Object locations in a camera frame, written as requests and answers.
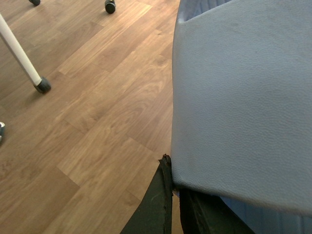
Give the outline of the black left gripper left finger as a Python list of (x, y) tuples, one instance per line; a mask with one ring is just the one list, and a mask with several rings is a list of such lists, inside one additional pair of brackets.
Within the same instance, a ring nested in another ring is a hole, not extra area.
[(121, 233), (170, 234), (172, 208), (172, 164), (170, 156), (164, 154), (141, 203)]

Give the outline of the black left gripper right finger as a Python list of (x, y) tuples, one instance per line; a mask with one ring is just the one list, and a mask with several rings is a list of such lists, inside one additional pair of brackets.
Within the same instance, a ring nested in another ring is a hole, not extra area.
[(218, 196), (181, 189), (179, 205), (185, 234), (254, 233)]

